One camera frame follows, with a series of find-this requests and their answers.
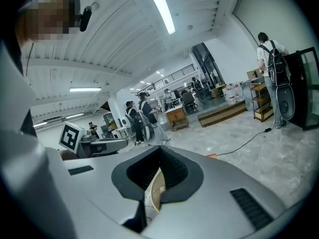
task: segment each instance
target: black pants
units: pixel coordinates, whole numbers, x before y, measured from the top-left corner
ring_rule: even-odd
[[[144,141],[141,123],[139,121],[135,121],[133,127],[136,133],[136,141]]]

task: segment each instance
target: ceiling light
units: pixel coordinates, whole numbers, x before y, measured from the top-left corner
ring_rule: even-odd
[[[73,118],[73,117],[78,117],[78,116],[81,116],[81,115],[83,115],[83,114],[76,114],[76,115],[68,116],[68,117],[66,117],[66,119]]]
[[[33,125],[33,127],[38,127],[38,126],[45,125],[45,124],[48,124],[48,122],[39,123],[37,125]]]
[[[175,33],[175,27],[171,18],[166,0],[154,0],[155,5],[159,9],[160,15],[163,18],[164,24],[167,28],[168,34]]]
[[[101,88],[70,88],[70,92],[100,91]]]

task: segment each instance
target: ceiling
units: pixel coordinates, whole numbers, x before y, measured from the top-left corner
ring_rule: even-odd
[[[81,0],[97,3],[88,28],[57,46],[35,43],[27,77],[37,94],[34,122],[94,112],[110,93],[133,86],[154,72],[152,65],[215,37],[226,0],[166,0],[176,32],[168,35],[153,0]],[[22,50],[26,73],[31,43]],[[70,87],[98,86],[94,94]]]

